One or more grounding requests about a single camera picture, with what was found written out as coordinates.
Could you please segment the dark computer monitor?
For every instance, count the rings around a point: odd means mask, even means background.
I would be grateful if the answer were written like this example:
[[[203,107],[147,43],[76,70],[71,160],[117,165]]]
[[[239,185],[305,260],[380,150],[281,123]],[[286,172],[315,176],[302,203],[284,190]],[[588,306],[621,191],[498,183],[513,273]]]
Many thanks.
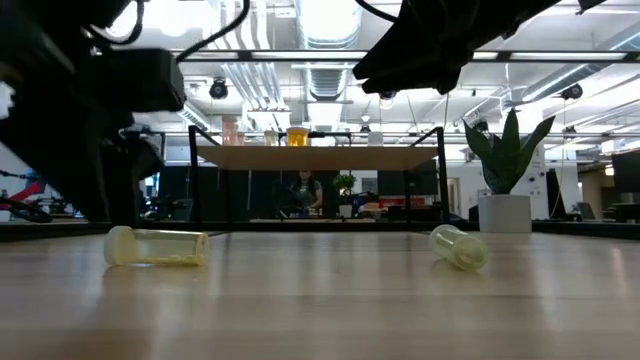
[[[614,154],[614,186],[619,193],[640,193],[640,151]]]

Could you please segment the person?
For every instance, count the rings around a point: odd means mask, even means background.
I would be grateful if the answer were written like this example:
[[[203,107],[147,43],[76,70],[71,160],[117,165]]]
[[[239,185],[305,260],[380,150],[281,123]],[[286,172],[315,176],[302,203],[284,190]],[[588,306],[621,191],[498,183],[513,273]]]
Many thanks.
[[[319,212],[322,208],[323,188],[310,171],[301,170],[291,190],[303,209]]]

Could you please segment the silver ceiling air duct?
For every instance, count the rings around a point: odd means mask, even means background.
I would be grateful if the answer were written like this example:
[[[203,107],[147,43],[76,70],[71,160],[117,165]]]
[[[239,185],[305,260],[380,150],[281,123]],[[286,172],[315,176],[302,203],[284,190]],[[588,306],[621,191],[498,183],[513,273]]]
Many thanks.
[[[362,8],[355,0],[295,0],[300,45],[305,50],[352,50],[361,29]],[[346,88],[347,71],[306,71],[310,95],[319,101],[337,100]]]

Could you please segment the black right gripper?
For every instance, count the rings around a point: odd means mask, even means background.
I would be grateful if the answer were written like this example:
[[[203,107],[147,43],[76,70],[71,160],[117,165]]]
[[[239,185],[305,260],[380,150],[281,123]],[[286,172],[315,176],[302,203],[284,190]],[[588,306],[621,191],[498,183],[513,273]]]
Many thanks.
[[[368,79],[365,93],[431,88],[445,95],[473,52],[500,34],[499,10],[500,0],[403,0],[353,74]]]

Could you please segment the small background potted plant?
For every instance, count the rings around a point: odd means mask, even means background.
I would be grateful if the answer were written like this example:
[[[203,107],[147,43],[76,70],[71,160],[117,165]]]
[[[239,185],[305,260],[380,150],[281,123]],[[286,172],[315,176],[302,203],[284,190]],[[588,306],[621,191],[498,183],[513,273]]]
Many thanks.
[[[356,182],[356,177],[352,174],[338,174],[334,180],[333,185],[338,194],[340,204],[338,205],[339,216],[342,219],[348,219],[352,217],[353,213],[353,188]]]

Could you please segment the wooden shelf black metal frame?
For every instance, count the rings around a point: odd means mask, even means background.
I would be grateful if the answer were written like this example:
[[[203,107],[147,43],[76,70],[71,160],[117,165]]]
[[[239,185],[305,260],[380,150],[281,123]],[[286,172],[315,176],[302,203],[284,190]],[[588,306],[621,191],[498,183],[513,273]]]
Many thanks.
[[[192,230],[205,230],[201,215],[198,159],[224,170],[383,170],[408,171],[437,158],[441,222],[451,222],[447,190],[444,128],[435,127],[408,147],[222,146],[195,125],[188,127]]]

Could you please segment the amber pill bottle white cap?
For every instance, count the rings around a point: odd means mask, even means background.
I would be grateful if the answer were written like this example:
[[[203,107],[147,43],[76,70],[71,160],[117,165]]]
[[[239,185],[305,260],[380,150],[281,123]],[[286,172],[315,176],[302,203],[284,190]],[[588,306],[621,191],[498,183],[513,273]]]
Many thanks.
[[[290,147],[306,147],[309,145],[310,130],[305,127],[289,127],[286,130],[287,145]]]

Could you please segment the black room divider panels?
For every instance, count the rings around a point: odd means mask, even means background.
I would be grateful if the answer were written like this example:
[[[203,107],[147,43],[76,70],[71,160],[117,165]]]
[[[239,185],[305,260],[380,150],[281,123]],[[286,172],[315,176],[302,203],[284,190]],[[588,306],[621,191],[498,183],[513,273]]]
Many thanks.
[[[228,171],[202,166],[198,170],[199,205],[192,204],[191,168],[168,166],[159,173],[159,197],[186,201],[187,213],[180,220],[192,220],[200,212],[204,222],[249,222],[298,215],[308,201],[304,186],[294,171]]]

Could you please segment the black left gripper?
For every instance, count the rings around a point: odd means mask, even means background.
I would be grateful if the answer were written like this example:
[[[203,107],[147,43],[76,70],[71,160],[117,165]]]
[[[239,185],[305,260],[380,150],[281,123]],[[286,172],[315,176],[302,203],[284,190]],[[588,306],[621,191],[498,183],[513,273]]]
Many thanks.
[[[70,93],[55,102],[63,112],[62,123],[49,130],[56,144],[120,144],[136,113],[184,109],[184,76],[166,49],[106,50],[75,62],[59,57],[57,65]],[[126,137],[124,148],[100,145],[95,162],[77,168],[66,197],[89,221],[134,225],[134,179],[163,166],[159,150],[140,137]]]

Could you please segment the snake plant in white pot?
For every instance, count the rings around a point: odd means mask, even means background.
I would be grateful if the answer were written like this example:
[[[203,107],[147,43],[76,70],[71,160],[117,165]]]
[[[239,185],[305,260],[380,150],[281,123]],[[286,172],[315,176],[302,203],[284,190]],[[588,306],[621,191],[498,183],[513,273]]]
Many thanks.
[[[555,118],[542,120],[528,135],[519,131],[517,112],[506,116],[500,136],[487,135],[465,125],[471,152],[479,158],[482,174],[491,194],[478,200],[479,228],[486,233],[529,233],[532,231],[531,200],[511,191],[525,175],[538,145],[550,133]]]

